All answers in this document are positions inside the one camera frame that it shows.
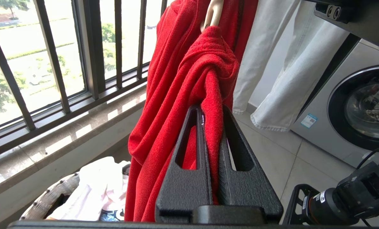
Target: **white cloth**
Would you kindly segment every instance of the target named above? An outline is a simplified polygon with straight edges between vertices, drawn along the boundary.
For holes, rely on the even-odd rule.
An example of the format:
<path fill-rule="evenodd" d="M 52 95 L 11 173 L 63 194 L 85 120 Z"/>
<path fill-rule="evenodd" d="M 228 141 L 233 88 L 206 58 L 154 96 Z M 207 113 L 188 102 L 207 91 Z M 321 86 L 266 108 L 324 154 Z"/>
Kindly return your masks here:
<path fill-rule="evenodd" d="M 124 210 L 128 176 L 123 175 L 122 168 L 129 163 L 117 164 L 113 157 L 106 157 L 82 167 L 79 186 L 49 218 L 97 221 L 102 209 Z"/>
<path fill-rule="evenodd" d="M 307 97 L 348 32 L 316 17 L 315 3 L 259 0 L 252 30 L 233 93 L 233 113 L 241 114 L 267 65 L 284 28 L 298 7 L 293 40 L 275 84 L 251 115 L 260 129 L 288 131 Z"/>

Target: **wall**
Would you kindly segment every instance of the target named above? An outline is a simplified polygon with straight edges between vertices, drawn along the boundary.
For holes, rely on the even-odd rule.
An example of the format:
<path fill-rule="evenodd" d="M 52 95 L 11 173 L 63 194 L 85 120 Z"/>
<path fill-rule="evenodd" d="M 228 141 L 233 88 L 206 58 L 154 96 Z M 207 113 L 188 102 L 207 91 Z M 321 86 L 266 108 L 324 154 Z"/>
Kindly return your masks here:
<path fill-rule="evenodd" d="M 284 65 L 287 50 L 290 46 L 291 39 L 293 38 L 294 19 L 297 11 L 292 15 L 290 22 L 288 22 L 283 34 L 281 35 L 277 46 L 274 48 L 273 53 L 267 63 L 265 72 L 253 91 L 250 97 L 249 103 L 255 107 L 258 107 L 265 97 L 270 93 L 271 88 L 279 75 L 281 68 Z"/>

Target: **clothes hanger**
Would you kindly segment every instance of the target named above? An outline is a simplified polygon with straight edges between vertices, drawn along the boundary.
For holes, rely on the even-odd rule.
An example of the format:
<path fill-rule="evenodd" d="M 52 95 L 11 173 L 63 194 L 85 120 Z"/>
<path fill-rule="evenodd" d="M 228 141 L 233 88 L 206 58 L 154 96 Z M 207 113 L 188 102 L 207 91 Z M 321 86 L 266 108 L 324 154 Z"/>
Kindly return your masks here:
<path fill-rule="evenodd" d="M 207 15 L 204 24 L 201 25 L 201 32 L 204 32 L 209 26 L 218 26 L 222 14 L 224 0 L 211 0 L 208 6 Z"/>

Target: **towel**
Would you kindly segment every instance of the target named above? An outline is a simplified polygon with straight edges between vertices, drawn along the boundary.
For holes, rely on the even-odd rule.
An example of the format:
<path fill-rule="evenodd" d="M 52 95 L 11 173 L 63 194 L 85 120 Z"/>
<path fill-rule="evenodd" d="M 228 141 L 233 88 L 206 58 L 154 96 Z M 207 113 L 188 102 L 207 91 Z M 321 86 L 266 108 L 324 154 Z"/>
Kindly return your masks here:
<path fill-rule="evenodd" d="M 256 0 L 225 0 L 220 28 L 201 34 L 209 1 L 176 0 L 157 25 L 157 42 L 148 71 L 147 100 L 130 134 L 132 155 L 126 221 L 155 220 L 155 202 L 188 108 L 201 104 L 209 151 L 212 190 L 218 187 L 218 149 L 223 104 L 232 107 L 233 90 Z M 195 129 L 183 168 L 196 169 Z"/>

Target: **tile floor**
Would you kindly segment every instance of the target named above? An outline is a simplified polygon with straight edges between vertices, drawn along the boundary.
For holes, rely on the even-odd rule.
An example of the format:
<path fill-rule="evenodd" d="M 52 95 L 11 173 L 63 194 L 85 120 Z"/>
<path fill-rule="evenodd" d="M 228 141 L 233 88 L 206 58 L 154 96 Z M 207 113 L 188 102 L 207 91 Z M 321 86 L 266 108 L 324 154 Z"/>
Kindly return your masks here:
<path fill-rule="evenodd" d="M 293 132 L 257 129 L 250 121 L 249 113 L 235 115 L 235 118 L 284 210 L 295 185 L 309 184 L 322 191 L 335 187 L 354 170 Z M 368 222 L 379 226 L 379 216 L 368 219 Z M 365 226 L 361 221 L 357 225 Z"/>

